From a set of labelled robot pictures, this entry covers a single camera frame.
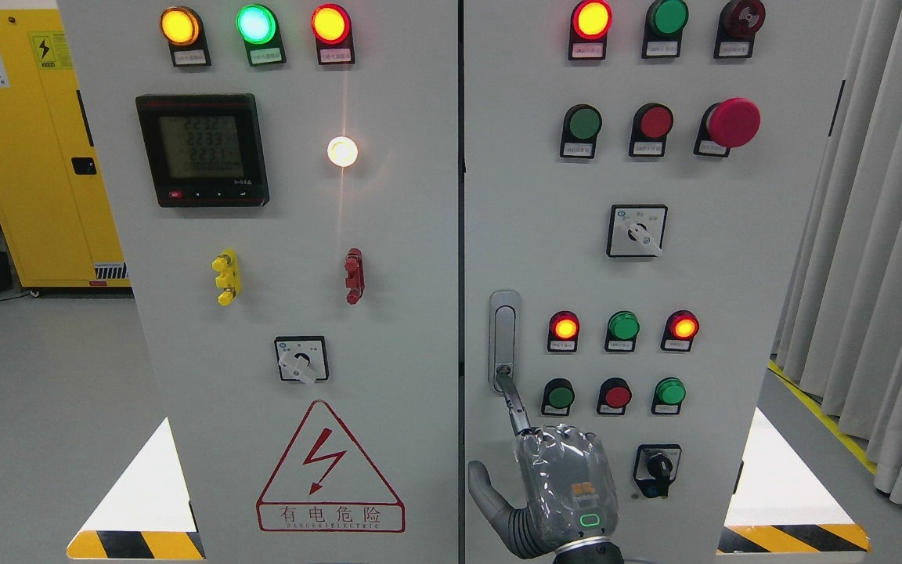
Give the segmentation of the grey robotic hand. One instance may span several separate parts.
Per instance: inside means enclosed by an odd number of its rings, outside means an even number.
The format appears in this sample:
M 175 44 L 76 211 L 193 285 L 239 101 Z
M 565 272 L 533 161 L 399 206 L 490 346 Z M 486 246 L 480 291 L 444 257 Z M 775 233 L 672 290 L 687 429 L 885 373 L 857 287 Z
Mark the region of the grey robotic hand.
M 572 425 L 532 426 L 512 376 L 499 375 L 515 433 L 514 452 L 527 496 L 515 509 L 491 485 L 486 465 L 470 461 L 469 492 L 506 549 L 534 559 L 588 537 L 611 539 L 619 503 L 604 445 Z

